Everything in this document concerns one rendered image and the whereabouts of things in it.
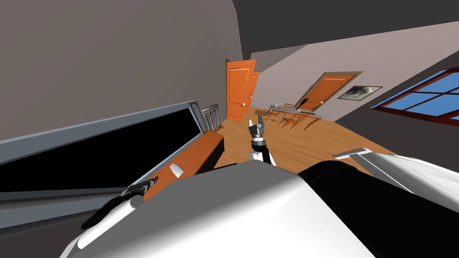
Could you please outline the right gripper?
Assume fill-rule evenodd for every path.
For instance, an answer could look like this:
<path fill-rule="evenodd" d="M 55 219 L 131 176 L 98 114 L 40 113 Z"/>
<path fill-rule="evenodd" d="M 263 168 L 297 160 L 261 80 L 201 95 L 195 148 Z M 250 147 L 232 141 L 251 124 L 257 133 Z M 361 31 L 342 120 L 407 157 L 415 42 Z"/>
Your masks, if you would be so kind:
<path fill-rule="evenodd" d="M 251 127 L 251 136 L 259 137 L 260 135 L 264 134 L 264 118 L 262 115 L 258 115 L 258 124 L 253 125 L 252 121 L 248 121 L 249 127 Z"/>

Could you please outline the orange door brown frame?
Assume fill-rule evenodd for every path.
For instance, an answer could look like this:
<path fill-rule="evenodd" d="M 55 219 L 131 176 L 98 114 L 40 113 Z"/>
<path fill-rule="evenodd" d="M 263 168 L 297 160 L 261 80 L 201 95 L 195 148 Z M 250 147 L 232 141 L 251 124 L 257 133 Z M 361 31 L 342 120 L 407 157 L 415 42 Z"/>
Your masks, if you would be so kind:
<path fill-rule="evenodd" d="M 361 71 L 325 72 L 306 91 L 294 108 L 315 111 L 349 82 L 359 76 Z"/>

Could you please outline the white radiator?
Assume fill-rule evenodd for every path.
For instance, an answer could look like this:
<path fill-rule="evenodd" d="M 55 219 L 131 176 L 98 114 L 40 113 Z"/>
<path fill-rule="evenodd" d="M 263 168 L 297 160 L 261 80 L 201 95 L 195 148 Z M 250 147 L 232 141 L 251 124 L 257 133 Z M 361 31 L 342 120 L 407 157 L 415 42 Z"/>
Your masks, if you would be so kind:
<path fill-rule="evenodd" d="M 218 108 L 219 106 L 217 104 L 214 104 L 200 110 L 206 128 L 210 131 L 217 131 L 221 128 L 221 124 L 219 123 L 218 118 Z"/>

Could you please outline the grey dining table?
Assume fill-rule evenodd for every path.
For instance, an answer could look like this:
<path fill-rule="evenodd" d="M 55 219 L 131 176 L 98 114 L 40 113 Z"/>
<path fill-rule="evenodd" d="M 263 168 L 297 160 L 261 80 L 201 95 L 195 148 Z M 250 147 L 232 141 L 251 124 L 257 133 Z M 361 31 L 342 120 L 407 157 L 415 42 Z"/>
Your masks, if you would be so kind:
<path fill-rule="evenodd" d="M 286 107 L 286 106 L 281 106 L 281 105 L 275 105 L 271 104 L 269 110 L 267 111 L 267 115 L 271 115 L 272 112 L 283 112 L 283 113 L 289 113 L 289 114 L 298 114 L 298 113 L 304 113 L 307 114 L 308 116 L 311 117 L 319 117 L 321 119 L 324 119 L 321 115 L 318 113 L 315 113 L 311 110 L 307 109 L 296 109 L 294 107 Z"/>

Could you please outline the orange wooden sideboard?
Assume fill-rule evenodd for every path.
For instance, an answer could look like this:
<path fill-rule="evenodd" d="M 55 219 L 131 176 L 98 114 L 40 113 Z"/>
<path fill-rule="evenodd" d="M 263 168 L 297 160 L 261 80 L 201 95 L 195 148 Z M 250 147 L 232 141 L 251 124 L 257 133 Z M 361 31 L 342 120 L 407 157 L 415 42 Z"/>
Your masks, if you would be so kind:
<path fill-rule="evenodd" d="M 159 169 L 151 178 L 158 177 L 157 182 L 146 192 L 143 199 L 147 202 L 152 196 L 161 191 L 172 182 L 195 175 L 204 165 L 224 136 L 215 132 L 208 131 L 199 136 L 183 151 L 179 152 L 171 161 Z M 176 164 L 183 170 L 183 173 L 176 177 L 170 165 Z"/>

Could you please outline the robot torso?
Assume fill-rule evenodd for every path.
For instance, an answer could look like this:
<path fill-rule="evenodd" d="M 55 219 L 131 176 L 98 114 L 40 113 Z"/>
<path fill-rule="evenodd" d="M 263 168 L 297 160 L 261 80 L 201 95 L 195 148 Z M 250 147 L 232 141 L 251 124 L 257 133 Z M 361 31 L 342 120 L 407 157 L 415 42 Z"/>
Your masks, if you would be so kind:
<path fill-rule="evenodd" d="M 304 179 L 257 160 L 178 179 L 80 236 L 60 258 L 375 258 Z"/>

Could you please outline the large orange door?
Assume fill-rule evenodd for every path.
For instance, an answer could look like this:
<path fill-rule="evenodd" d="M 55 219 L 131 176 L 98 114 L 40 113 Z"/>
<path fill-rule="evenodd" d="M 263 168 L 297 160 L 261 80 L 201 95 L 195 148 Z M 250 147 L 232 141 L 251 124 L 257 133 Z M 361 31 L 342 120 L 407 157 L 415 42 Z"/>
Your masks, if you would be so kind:
<path fill-rule="evenodd" d="M 229 120 L 242 121 L 255 64 L 255 59 L 226 63 L 226 111 Z"/>

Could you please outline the framed wall picture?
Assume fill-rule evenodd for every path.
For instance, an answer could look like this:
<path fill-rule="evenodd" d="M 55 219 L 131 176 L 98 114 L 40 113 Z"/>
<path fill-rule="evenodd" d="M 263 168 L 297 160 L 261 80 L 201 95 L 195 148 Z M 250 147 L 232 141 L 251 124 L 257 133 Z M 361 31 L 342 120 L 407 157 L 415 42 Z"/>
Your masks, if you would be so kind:
<path fill-rule="evenodd" d="M 353 86 L 338 99 L 361 101 L 379 89 L 381 86 Z"/>

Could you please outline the red framed window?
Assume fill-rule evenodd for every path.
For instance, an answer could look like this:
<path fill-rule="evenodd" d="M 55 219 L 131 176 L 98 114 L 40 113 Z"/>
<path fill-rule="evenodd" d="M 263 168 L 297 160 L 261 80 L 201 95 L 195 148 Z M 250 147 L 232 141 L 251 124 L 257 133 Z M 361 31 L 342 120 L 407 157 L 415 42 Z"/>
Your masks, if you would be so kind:
<path fill-rule="evenodd" d="M 459 67 L 440 71 L 372 109 L 459 127 Z"/>

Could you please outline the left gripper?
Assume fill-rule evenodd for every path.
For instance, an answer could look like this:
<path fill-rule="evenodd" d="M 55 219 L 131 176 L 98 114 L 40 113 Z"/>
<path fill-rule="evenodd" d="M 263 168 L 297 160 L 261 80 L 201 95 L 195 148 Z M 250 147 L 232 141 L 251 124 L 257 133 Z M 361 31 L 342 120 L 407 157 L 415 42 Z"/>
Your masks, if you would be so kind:
<path fill-rule="evenodd" d="M 144 196 L 146 192 L 157 182 L 158 176 L 140 182 L 138 184 L 130 185 L 126 190 L 121 193 L 121 196 L 126 196 L 128 194 L 139 192 L 141 196 Z"/>

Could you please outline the black television grey frame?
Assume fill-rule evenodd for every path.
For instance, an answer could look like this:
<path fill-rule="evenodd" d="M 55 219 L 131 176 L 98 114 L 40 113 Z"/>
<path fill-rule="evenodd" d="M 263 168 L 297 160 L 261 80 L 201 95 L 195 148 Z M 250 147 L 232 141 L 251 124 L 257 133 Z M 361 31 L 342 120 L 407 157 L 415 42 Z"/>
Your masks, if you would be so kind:
<path fill-rule="evenodd" d="M 185 102 L 0 141 L 0 229 L 101 207 L 207 132 Z"/>

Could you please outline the wooden chair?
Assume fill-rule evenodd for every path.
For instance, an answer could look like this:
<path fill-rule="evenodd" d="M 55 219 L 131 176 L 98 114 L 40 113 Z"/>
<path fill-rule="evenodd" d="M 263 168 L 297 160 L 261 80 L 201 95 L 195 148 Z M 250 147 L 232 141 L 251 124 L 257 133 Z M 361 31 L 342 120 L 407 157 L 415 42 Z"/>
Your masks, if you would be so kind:
<path fill-rule="evenodd" d="M 286 117 L 286 115 L 284 115 L 282 117 L 282 121 L 280 122 L 281 127 L 284 128 L 285 126 L 292 124 L 292 129 L 307 116 L 308 114 L 306 113 L 296 113 L 292 117 Z"/>
<path fill-rule="evenodd" d="M 283 112 L 284 112 L 284 106 L 271 105 L 266 114 L 268 117 L 265 118 L 265 120 L 268 121 L 270 117 L 277 116 L 279 113 L 283 113 Z"/>

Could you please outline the narrow orange door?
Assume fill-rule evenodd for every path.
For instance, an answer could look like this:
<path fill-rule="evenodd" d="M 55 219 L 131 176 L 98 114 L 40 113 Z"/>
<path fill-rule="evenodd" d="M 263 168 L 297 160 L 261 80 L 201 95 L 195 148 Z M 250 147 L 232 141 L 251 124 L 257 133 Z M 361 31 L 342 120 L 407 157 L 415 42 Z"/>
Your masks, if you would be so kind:
<path fill-rule="evenodd" d="M 252 75 L 252 80 L 251 80 L 250 87 L 249 87 L 250 91 L 249 91 L 247 103 L 245 105 L 246 110 L 248 110 L 251 105 L 251 101 L 253 99 L 253 94 L 256 88 L 257 81 L 259 79 L 259 75 L 260 75 L 260 72 L 254 72 Z"/>

